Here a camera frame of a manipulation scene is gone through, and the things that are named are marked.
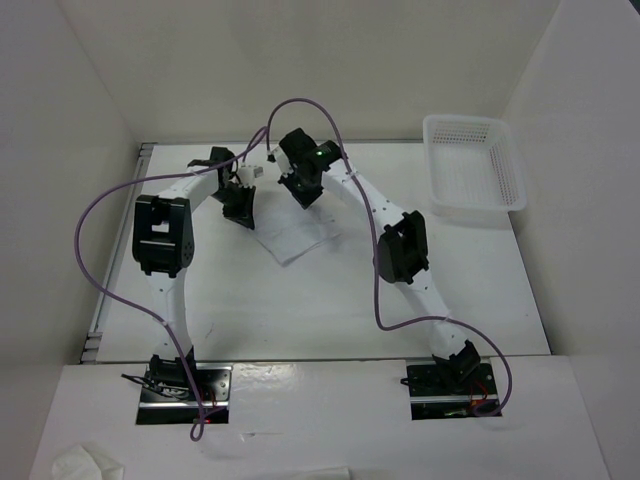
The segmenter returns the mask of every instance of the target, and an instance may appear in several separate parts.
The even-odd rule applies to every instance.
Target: mesh basket
[[[491,118],[430,115],[424,143],[432,210],[507,212],[527,204],[509,126]]]

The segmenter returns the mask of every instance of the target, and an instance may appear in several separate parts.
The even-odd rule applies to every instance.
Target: metal base plate
[[[197,364],[197,381],[203,386],[200,394],[205,408],[226,407],[207,417],[207,423],[229,422],[231,370],[231,365]],[[136,425],[193,423],[198,415],[198,405],[193,394],[187,393],[182,398],[181,392],[176,393],[178,398],[167,398],[142,389]]]
[[[493,410],[498,403],[498,390],[490,363],[481,363],[465,381],[452,388],[442,381],[435,362],[407,362],[406,380],[412,420],[473,418],[472,402],[483,402],[480,411],[486,412]]]

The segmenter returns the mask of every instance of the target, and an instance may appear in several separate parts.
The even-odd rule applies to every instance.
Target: white floor
[[[238,153],[242,145],[227,145]],[[183,171],[208,158],[209,145],[155,146],[147,174]],[[474,226],[428,215],[427,172],[417,143],[349,144],[355,166],[407,211],[425,213],[429,259],[452,317],[487,333],[507,354],[549,354],[540,317],[506,214],[491,226]],[[256,202],[289,193],[276,184],[264,147],[248,162],[265,167]],[[170,181],[144,186],[157,193]],[[371,242],[364,222],[329,193],[318,201],[342,230],[337,239],[286,268],[247,231],[222,217],[213,200],[194,213],[196,256],[187,274],[187,317],[196,356],[205,361],[409,358],[428,355],[421,326],[384,333],[372,314]],[[110,288],[151,305],[145,277],[131,255],[127,231]],[[395,287],[383,284],[387,324],[411,318]],[[146,362],[160,332],[147,316],[106,301],[99,316],[101,362]],[[483,354],[493,354],[481,340]]]
[[[411,421],[403,361],[237,364],[229,424],[207,426],[199,443],[188,425],[135,426],[140,389],[120,373],[143,365],[69,366],[31,479],[50,478],[55,456],[76,444],[135,480],[275,480],[339,466],[354,479],[608,479],[568,359],[510,361],[504,417],[428,421]]]

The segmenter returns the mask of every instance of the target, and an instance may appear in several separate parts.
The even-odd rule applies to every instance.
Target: white wall
[[[136,138],[245,140],[310,96],[347,138],[499,116],[558,0],[59,0]],[[291,108],[276,134],[304,124]]]
[[[639,86],[631,4],[563,0],[505,114],[529,196],[518,242],[614,479],[637,478],[640,444]]]
[[[96,294],[72,250],[76,219],[133,173],[137,146],[53,0],[0,6],[0,470],[26,478],[61,365],[75,363]],[[85,235],[102,275],[123,198]]]

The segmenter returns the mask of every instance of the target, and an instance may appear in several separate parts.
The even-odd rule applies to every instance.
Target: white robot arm
[[[209,160],[194,160],[189,171],[212,167],[233,158],[233,153],[214,147]],[[424,218],[407,213],[391,203],[356,170],[347,171],[333,142],[320,146],[301,129],[287,135],[269,157],[280,167],[279,183],[285,185],[303,208],[327,189],[367,218],[364,199],[354,176],[369,200],[376,232],[380,276],[394,283],[417,315],[447,317],[449,310],[433,283],[428,268]],[[193,345],[187,331],[184,300],[186,269],[195,246],[191,212],[208,196],[223,203],[223,215],[247,228],[254,228],[252,215],[255,178],[260,167],[242,165],[178,180],[156,196],[136,200],[133,255],[146,273],[153,293],[154,311],[171,327],[187,360],[195,371]],[[443,364],[452,364],[452,377],[459,381],[477,366],[480,358],[466,335],[448,322],[425,322],[431,353]],[[187,385],[178,352],[165,329],[150,361],[147,378],[156,384]]]
[[[270,154],[270,161],[280,168],[279,183],[303,208],[326,189],[366,221],[364,199],[354,182],[357,176],[375,223],[380,276],[398,287],[416,315],[447,318],[450,311],[429,270],[424,218],[417,211],[407,213],[391,203],[355,168],[348,171],[339,161],[341,157],[334,142],[318,146],[302,129],[296,129],[279,142]],[[446,321],[423,322],[423,325],[432,355],[443,364],[449,362],[454,366],[452,375],[456,381],[479,364],[475,347],[459,327]]]
[[[234,157],[226,148],[213,147],[209,160],[194,160],[187,172],[228,162]],[[254,228],[254,181],[262,167],[231,165],[178,180],[158,195],[136,199],[133,227],[133,256],[147,276],[153,310],[171,327],[188,363],[195,371],[193,344],[187,330],[184,283],[187,267],[195,253],[191,213],[213,196],[223,204],[225,218]],[[166,329],[149,364],[147,377],[153,384],[188,386],[178,351]]]

